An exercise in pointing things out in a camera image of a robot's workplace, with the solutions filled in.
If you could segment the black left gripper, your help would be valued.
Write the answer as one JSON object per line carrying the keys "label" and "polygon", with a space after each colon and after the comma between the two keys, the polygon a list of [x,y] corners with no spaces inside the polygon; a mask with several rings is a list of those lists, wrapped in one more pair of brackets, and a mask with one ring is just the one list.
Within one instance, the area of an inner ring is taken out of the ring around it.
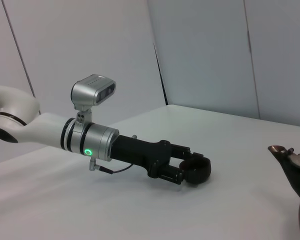
{"label": "black left gripper", "polygon": [[166,140],[147,142],[119,135],[110,150],[112,159],[144,168],[150,178],[162,178],[180,185],[190,182],[190,165],[182,162],[179,167],[169,165],[175,158],[186,162],[203,162],[202,154],[191,152],[186,146],[170,144]]}

